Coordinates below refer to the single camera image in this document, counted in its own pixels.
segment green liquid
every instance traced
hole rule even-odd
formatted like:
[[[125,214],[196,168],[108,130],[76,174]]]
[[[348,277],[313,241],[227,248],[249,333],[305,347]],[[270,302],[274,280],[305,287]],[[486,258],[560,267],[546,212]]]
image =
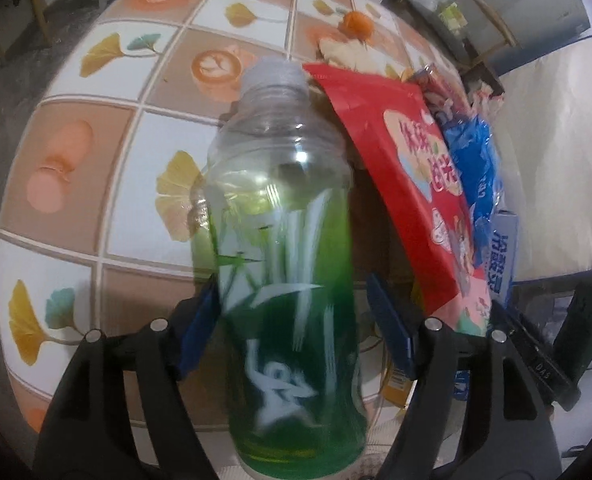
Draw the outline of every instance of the green liquid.
[[[237,452],[259,473],[306,480],[359,457],[366,418],[346,191],[290,189],[223,194],[209,218]]]

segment white leaf graphic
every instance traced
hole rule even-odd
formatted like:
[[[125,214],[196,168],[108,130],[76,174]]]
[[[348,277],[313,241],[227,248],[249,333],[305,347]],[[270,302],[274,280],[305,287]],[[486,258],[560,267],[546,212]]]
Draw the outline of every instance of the white leaf graphic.
[[[314,285],[313,283],[270,283],[258,291],[256,297],[253,298],[250,308],[256,308],[258,305],[277,296],[311,290],[312,288],[320,288],[320,285]]]

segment bottle cap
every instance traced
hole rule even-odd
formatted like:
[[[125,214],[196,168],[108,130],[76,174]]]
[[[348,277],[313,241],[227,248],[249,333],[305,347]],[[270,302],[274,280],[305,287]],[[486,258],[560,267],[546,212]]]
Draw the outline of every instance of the bottle cap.
[[[252,88],[291,86],[307,92],[307,75],[298,63],[279,57],[262,57],[242,78],[240,95]]]

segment plastic bottle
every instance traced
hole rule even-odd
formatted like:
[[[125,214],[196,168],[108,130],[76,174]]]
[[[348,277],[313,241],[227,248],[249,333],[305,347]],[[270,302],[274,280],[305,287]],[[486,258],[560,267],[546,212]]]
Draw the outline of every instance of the plastic bottle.
[[[228,346],[229,428],[247,471],[320,478],[365,444],[343,139],[301,67],[263,59],[207,156]]]

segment ginkgo leaf pattern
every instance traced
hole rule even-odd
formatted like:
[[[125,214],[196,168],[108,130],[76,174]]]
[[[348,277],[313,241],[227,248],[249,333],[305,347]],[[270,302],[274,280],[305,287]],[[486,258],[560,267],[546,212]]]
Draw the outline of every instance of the ginkgo leaf pattern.
[[[130,41],[127,50],[150,50],[147,54],[126,54],[121,48],[121,36],[114,32],[107,36],[100,43],[90,48],[80,62],[80,76],[89,77],[98,72],[103,66],[119,57],[155,57],[159,52],[154,49],[154,44],[159,40],[160,34],[143,34]]]
[[[41,344],[48,340],[48,336],[38,324],[22,280],[16,282],[9,301],[9,328],[20,358],[25,364],[32,366],[38,359]]]
[[[127,50],[143,50],[146,48],[156,52],[154,50],[154,45],[159,39],[160,34],[143,34],[140,38],[134,38],[131,40],[130,44],[127,45]]]
[[[256,16],[245,4],[231,4],[225,8],[225,17],[232,27],[242,28],[251,25],[255,20],[270,23],[287,23],[287,20],[275,20]]]
[[[50,306],[50,301],[55,300],[58,303],[69,304],[69,298],[72,296],[73,289],[54,291],[50,300],[48,300],[47,311],[45,314],[45,317],[50,318],[50,321],[47,322],[50,328],[51,323],[54,323],[54,325],[57,326],[63,322],[69,322],[70,318],[69,314],[65,314],[64,319],[57,319],[54,317],[55,314],[58,314],[58,307],[55,304]],[[73,326],[73,300],[71,301],[71,308],[71,326]],[[36,319],[36,314],[34,313],[34,308],[29,299],[29,294],[27,293],[27,288],[23,280],[18,280],[16,282],[14,290],[12,291],[12,298],[9,300],[9,329],[11,330],[14,343],[16,343],[16,347],[18,348],[20,358],[28,366],[36,364],[36,361],[38,360],[38,352],[45,341],[51,341],[61,345],[77,345],[80,343],[80,339],[67,341],[52,337],[41,328]]]
[[[202,224],[201,207],[192,207],[191,189],[200,186],[202,174],[187,152],[178,151],[156,179],[156,211],[172,240],[188,242]]]
[[[80,63],[80,76],[88,77],[98,72],[110,61],[122,57],[121,37],[118,32],[110,34],[89,49]]]
[[[45,323],[52,330],[74,328],[74,289],[54,290],[45,307]]]
[[[323,0],[314,0],[312,2],[314,9],[320,12],[323,16],[331,16],[333,14],[333,9],[328,6]]]
[[[389,63],[385,65],[385,75],[391,79],[400,79],[396,69],[394,69],[394,67],[392,67]]]

